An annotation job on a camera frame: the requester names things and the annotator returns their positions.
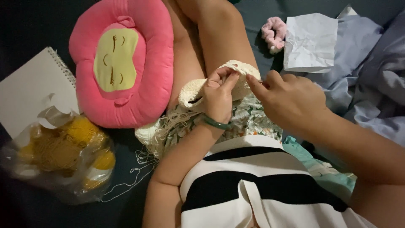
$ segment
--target plastic bag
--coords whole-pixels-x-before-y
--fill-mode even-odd
[[[39,119],[6,144],[0,153],[2,168],[67,204],[101,200],[115,166],[109,137],[84,116],[65,116],[64,124],[54,129],[44,126],[52,125]]]

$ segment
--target spiral notebook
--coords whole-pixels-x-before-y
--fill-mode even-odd
[[[58,54],[47,47],[0,82],[0,123],[16,138],[37,120],[44,99],[57,95],[65,107],[80,113],[76,79]]]

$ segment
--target striped shirt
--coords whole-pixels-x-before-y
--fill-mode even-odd
[[[303,164],[267,136],[212,147],[186,175],[183,228],[375,228],[320,187]]]

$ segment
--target jade bangle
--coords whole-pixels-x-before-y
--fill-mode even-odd
[[[207,116],[205,113],[203,115],[203,120],[206,124],[213,126],[215,128],[221,129],[221,130],[227,130],[227,129],[231,129],[231,125],[230,124],[225,124],[225,123],[220,123],[217,122],[213,119],[211,119],[209,116]]]

